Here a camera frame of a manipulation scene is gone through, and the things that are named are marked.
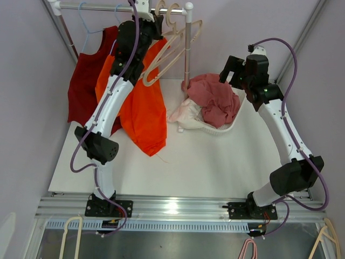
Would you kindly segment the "beige wooden hanger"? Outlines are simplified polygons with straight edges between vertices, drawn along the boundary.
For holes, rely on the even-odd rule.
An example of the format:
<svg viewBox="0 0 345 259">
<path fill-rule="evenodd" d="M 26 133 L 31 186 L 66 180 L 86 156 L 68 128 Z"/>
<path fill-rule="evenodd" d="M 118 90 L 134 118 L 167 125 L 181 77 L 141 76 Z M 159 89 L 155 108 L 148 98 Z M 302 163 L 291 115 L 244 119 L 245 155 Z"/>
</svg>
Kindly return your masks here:
<svg viewBox="0 0 345 259">
<path fill-rule="evenodd" d="M 141 79 L 145 87 L 152 86 L 153 83 L 158 81 L 182 56 L 184 50 L 182 48 L 182 43 L 184 42 L 184 28 L 178 30 L 176 22 L 171 20 L 171 14 L 173 9 L 179 9 L 180 5 L 178 3 L 173 3 L 167 8 L 167 13 L 165 15 L 165 23 L 170 28 L 170 31 L 163 34 L 163 39 L 165 36 L 169 36 L 168 41 L 164 44 L 163 48 L 155 56 L 153 61 L 150 63 L 148 68 L 142 72 Z M 172 58 L 169 64 L 166 65 L 153 79 L 149 79 L 151 72 L 158 68 L 167 59 Z"/>
<path fill-rule="evenodd" d="M 171 18 L 174 10 L 177 9 L 181 10 L 181 15 L 184 17 L 184 27 L 180 29 L 177 27 L 177 23 Z M 167 8 L 165 18 L 166 25 L 170 31 L 163 34 L 168 37 L 168 40 L 157 55 L 155 66 L 160 69 L 158 78 L 162 78 L 180 59 L 184 59 L 184 80 L 189 80 L 191 71 L 191 46 L 201 34 L 203 27 L 203 21 L 201 19 L 194 21 L 193 14 L 194 5 L 191 2 L 185 3 L 184 7 L 174 3 Z"/>
</svg>

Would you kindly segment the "pink t shirt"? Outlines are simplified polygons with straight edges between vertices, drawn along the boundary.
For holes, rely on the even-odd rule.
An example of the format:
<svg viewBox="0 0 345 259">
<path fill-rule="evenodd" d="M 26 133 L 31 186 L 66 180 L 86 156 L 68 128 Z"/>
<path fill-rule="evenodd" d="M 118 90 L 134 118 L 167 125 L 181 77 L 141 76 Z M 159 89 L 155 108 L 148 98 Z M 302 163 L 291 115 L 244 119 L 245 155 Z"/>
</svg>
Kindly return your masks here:
<svg viewBox="0 0 345 259">
<path fill-rule="evenodd" d="M 240 106 L 239 98 L 229 83 L 220 83 L 219 75 L 206 73 L 190 79 L 187 94 L 202 107 L 204 122 L 220 128 L 232 123 Z"/>
</svg>

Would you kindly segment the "white t shirt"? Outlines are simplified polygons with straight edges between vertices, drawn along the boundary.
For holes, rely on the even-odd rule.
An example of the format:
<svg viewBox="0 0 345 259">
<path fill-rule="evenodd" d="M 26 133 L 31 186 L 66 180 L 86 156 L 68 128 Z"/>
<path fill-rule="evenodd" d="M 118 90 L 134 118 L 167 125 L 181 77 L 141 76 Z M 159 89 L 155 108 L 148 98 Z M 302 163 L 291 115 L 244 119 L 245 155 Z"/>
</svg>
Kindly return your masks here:
<svg viewBox="0 0 345 259">
<path fill-rule="evenodd" d="M 167 117 L 167 122 L 177 123 L 182 129 L 199 129 L 199 128 L 213 128 L 213 126 L 204 122 L 202 118 L 202 107 L 197 105 L 190 98 L 183 101 L 175 111 Z"/>
</svg>

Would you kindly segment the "orange t shirt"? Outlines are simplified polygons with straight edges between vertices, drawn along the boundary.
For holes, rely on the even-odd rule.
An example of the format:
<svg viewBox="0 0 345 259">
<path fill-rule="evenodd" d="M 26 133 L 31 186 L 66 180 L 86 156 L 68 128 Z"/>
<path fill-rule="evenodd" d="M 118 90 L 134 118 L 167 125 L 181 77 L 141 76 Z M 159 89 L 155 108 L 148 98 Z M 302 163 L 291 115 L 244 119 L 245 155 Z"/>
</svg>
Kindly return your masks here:
<svg viewBox="0 0 345 259">
<path fill-rule="evenodd" d="M 152 63 L 166 43 L 167 40 L 163 38 L 149 48 L 143 60 L 144 69 Z M 97 103 L 100 102 L 107 86 L 114 60 L 114 56 L 108 55 L 99 74 L 95 87 Z M 146 87 L 142 79 L 136 83 L 117 116 L 127 135 L 148 156 L 155 155 L 166 145 L 166 118 L 167 110 L 159 80 Z"/>
</svg>

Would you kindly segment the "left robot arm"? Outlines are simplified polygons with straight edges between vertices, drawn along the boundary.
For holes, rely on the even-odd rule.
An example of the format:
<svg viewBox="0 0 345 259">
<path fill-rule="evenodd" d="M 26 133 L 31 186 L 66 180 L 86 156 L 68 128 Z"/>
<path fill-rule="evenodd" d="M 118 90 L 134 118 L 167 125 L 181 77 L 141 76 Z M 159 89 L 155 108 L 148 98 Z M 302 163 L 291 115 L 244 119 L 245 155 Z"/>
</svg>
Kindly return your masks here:
<svg viewBox="0 0 345 259">
<path fill-rule="evenodd" d="M 113 216 L 121 206 L 116 202 L 113 166 L 119 144 L 110 139 L 121 106 L 139 81 L 144 58 L 155 40 L 162 40 L 163 16 L 150 13 L 151 20 L 135 16 L 119 25 L 114 61 L 105 91 L 94 113 L 74 134 L 94 169 L 95 190 L 87 202 L 86 216 Z"/>
</svg>

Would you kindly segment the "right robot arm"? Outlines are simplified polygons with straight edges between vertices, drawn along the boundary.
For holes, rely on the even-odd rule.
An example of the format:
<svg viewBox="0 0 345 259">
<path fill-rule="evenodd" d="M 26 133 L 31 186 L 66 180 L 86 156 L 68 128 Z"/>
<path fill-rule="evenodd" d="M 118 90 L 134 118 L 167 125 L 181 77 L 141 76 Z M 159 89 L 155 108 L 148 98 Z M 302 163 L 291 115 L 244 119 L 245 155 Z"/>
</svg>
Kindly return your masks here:
<svg viewBox="0 0 345 259">
<path fill-rule="evenodd" d="M 314 156 L 299 137 L 288 117 L 280 87 L 268 81 L 268 66 L 264 54 L 252 53 L 246 59 L 229 56 L 219 75 L 219 81 L 224 83 L 233 73 L 230 85 L 245 91 L 268 127 L 280 156 L 281 166 L 270 174 L 269 182 L 247 197 L 245 211 L 254 219 L 285 195 L 313 187 L 324 167 L 322 157 Z"/>
</svg>

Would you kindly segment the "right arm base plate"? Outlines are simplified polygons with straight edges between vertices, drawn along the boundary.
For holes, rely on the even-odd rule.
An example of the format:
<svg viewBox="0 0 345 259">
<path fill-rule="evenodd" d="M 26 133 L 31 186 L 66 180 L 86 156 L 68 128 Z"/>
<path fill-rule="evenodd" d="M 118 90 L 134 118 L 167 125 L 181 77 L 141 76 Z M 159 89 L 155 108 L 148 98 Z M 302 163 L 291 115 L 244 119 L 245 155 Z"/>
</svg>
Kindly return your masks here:
<svg viewBox="0 0 345 259">
<path fill-rule="evenodd" d="M 258 207 L 249 202 L 228 202 L 222 206 L 226 209 L 232 220 L 277 220 L 278 214 L 275 206 Z"/>
</svg>

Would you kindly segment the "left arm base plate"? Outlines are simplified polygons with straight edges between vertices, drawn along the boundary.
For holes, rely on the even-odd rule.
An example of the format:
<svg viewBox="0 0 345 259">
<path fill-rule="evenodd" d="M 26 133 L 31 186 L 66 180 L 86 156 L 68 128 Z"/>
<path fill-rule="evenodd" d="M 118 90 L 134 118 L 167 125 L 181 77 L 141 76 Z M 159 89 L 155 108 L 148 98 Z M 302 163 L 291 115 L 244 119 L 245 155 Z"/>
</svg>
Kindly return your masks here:
<svg viewBox="0 0 345 259">
<path fill-rule="evenodd" d="M 116 200 L 127 213 L 127 217 L 131 218 L 133 212 L 133 201 L 131 200 Z M 93 201 L 88 200 L 86 209 L 86 217 L 115 217 L 115 218 L 124 218 L 125 213 L 118 206 L 109 203 L 106 200 Z"/>
</svg>

